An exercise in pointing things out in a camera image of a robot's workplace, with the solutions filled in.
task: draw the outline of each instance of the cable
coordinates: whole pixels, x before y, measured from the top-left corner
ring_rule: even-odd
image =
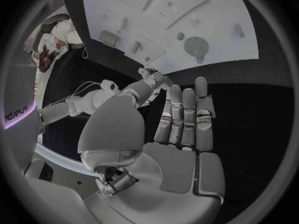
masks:
[[[85,87],[84,89],[82,89],[81,91],[79,91],[79,89],[80,89],[83,85],[88,84],[88,83],[91,83],[91,84],[88,85],[87,87]],[[51,106],[51,105],[55,105],[55,104],[57,104],[57,103],[60,103],[60,102],[62,102],[62,101],[65,101],[66,99],[68,99],[68,98],[70,98],[70,97],[73,97],[73,96],[75,96],[75,95],[77,95],[77,94],[83,92],[84,90],[86,90],[87,88],[89,88],[89,87],[91,87],[91,86],[93,86],[93,85],[99,85],[99,86],[100,86],[101,83],[97,83],[97,82],[94,82],[94,81],[86,81],[86,82],[82,83],[82,84],[75,90],[75,92],[74,92],[73,94],[71,94],[70,96],[61,98],[61,99],[59,99],[59,100],[57,100],[57,101],[55,101],[55,102],[53,102],[53,103],[50,103],[50,104],[48,104],[45,108],[47,108],[47,107],[49,107],[49,106]]]

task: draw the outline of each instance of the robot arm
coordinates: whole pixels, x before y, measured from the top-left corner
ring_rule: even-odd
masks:
[[[44,127],[67,116],[77,116],[83,112],[93,114],[106,100],[119,93],[118,86],[109,80],[101,82],[101,89],[91,91],[84,97],[71,96],[64,102],[47,106],[38,110],[41,116],[42,125],[40,132],[44,132]]]

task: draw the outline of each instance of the dark floor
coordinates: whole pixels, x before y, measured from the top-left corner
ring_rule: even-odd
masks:
[[[82,59],[81,50],[71,52],[66,62],[62,59],[55,64],[44,105],[70,95],[84,81],[111,79],[120,88],[134,81]],[[217,115],[213,123],[214,151],[221,157],[226,175],[227,194],[216,221],[222,224],[252,203],[274,175],[288,144],[294,101],[292,89],[268,85],[213,84],[209,93]],[[153,139],[164,95],[161,93],[150,107],[141,110],[146,123],[145,142]],[[67,117],[49,125],[44,145],[80,160],[77,143],[88,117]]]

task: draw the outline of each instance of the person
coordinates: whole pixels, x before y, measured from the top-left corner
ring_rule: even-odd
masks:
[[[68,50],[68,44],[82,44],[71,19],[57,23],[50,33],[41,37],[37,52],[39,53],[39,69],[46,72],[50,65],[61,58]]]

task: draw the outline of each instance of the humanoid robot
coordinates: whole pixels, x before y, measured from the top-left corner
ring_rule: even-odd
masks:
[[[100,90],[39,110],[40,133],[68,115],[91,115],[78,153],[97,174],[98,198],[122,216],[121,223],[212,223],[224,200],[225,180],[221,161],[212,153],[215,110],[207,81],[199,77],[195,90],[182,92],[154,69],[139,73],[143,79],[121,91],[104,80]],[[154,142],[144,144],[138,108],[160,89],[167,90],[166,103]],[[119,222],[108,216],[101,221]]]

